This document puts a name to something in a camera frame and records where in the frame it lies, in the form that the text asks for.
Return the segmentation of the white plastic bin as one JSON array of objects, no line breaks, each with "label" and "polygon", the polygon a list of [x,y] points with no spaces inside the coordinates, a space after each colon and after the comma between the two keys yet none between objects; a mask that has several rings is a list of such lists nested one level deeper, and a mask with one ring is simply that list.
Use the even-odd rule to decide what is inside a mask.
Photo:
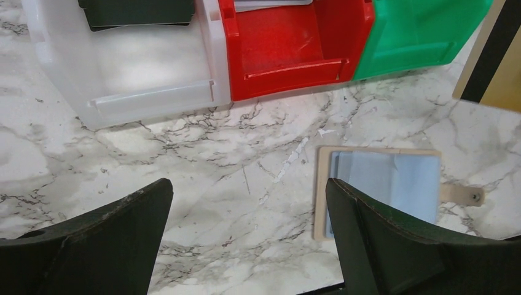
[{"label": "white plastic bin", "polygon": [[187,26],[92,32],[76,1],[23,1],[51,83],[91,129],[230,103],[217,1],[196,1]]}]

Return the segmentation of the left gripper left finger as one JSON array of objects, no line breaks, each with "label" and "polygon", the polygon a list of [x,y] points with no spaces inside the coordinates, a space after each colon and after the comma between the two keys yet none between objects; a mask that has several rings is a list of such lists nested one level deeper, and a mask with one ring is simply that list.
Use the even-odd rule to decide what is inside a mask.
[{"label": "left gripper left finger", "polygon": [[173,200],[161,178],[136,192],[1,240],[2,294],[146,294]]}]

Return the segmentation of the beige card holder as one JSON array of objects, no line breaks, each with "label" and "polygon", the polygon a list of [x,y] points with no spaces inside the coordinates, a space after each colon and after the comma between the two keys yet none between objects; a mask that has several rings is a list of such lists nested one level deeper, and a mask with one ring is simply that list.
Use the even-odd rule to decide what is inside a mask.
[{"label": "beige card holder", "polygon": [[326,201],[330,178],[341,179],[373,199],[436,223],[440,203],[479,207],[481,187],[441,183],[442,154],[429,149],[320,146],[316,155],[313,239],[333,240]]}]

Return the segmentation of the red plastic bin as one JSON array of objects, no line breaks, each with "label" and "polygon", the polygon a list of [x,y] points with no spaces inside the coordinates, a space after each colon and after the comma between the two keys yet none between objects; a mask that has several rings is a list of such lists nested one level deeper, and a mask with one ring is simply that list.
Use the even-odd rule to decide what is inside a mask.
[{"label": "red plastic bin", "polygon": [[233,101],[352,80],[375,20],[366,0],[249,12],[220,1],[219,8]]}]

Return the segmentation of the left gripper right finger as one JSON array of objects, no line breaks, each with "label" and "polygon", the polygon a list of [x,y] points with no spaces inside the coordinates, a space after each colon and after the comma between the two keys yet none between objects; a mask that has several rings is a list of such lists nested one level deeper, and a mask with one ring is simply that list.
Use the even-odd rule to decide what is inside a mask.
[{"label": "left gripper right finger", "polygon": [[344,294],[520,293],[520,237],[445,229],[335,178],[326,199]]}]

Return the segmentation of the green plastic bin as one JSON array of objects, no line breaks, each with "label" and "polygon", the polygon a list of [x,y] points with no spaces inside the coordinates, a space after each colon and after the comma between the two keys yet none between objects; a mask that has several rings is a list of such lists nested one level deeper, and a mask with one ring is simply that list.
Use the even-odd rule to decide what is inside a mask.
[{"label": "green plastic bin", "polygon": [[492,2],[380,0],[373,5],[374,24],[354,80],[451,63]]}]

